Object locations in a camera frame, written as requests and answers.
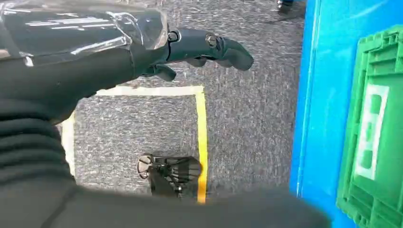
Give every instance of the metal bolt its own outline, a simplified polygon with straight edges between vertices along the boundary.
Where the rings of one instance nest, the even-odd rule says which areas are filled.
[[[214,34],[207,34],[206,35],[206,41],[209,44],[210,48],[215,48],[217,46],[217,38],[215,37]]]
[[[176,32],[169,32],[168,33],[168,41],[169,42],[175,42],[178,40],[178,34]]]

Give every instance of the green storage bin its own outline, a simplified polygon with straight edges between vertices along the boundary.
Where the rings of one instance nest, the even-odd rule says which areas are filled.
[[[358,43],[336,205],[359,227],[403,228],[402,182],[403,26],[395,26]]]

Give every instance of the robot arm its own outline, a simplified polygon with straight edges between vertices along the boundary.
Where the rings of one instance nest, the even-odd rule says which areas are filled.
[[[214,60],[239,70],[253,64],[238,42],[170,29],[156,9],[77,0],[6,1],[0,9],[0,97],[29,102],[54,124],[100,89],[139,76],[173,80],[167,63],[202,67]]]

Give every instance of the transparent plastic cover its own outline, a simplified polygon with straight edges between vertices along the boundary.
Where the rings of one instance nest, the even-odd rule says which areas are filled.
[[[0,59],[27,66],[77,60],[112,48],[146,49],[167,42],[166,15],[125,3],[88,0],[13,0],[0,3]]]

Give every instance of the blue wall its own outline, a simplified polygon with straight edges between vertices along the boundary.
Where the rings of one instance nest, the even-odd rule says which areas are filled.
[[[326,211],[333,227],[355,227],[336,191],[361,37],[403,24],[403,0],[307,0],[290,189]]]

